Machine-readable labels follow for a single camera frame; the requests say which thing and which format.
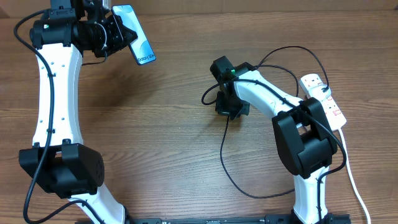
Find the blue Galaxy smartphone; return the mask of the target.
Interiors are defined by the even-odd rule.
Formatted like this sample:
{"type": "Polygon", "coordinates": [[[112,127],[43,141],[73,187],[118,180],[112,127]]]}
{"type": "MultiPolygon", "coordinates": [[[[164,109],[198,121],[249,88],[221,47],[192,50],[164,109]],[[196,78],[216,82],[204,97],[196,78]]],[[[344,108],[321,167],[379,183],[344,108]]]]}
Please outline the blue Galaxy smartphone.
{"type": "Polygon", "coordinates": [[[117,5],[112,7],[112,13],[120,17],[122,30],[131,37],[127,38],[127,44],[138,65],[145,65],[156,60],[156,56],[144,30],[131,5],[117,5]]]}

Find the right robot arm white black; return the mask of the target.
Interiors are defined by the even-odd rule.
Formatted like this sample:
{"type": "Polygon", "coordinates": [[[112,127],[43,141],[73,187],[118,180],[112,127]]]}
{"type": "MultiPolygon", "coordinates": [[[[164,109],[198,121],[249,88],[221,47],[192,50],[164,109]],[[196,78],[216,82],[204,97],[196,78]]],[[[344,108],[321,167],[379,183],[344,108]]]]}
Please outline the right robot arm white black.
{"type": "Polygon", "coordinates": [[[341,145],[322,104],[302,100],[269,83],[247,62],[233,66],[222,56],[210,72],[217,81],[215,110],[228,121],[249,114],[254,106],[272,121],[277,153],[294,177],[295,204],[290,219],[300,223],[329,223],[325,179],[332,157],[341,145]]]}

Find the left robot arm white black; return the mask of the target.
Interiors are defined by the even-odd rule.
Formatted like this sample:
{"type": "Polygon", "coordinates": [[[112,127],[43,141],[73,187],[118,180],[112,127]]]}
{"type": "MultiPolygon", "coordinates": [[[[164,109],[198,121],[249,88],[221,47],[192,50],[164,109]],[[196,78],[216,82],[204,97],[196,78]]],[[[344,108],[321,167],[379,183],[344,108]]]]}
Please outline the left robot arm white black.
{"type": "Polygon", "coordinates": [[[67,199],[92,223],[132,223],[105,185],[101,154],[84,145],[78,81],[86,51],[99,63],[125,47],[139,53],[144,34],[136,14],[130,5],[108,1],[52,1],[32,18],[26,46],[39,66],[39,113],[32,147],[19,151],[30,188],[67,199]]]}

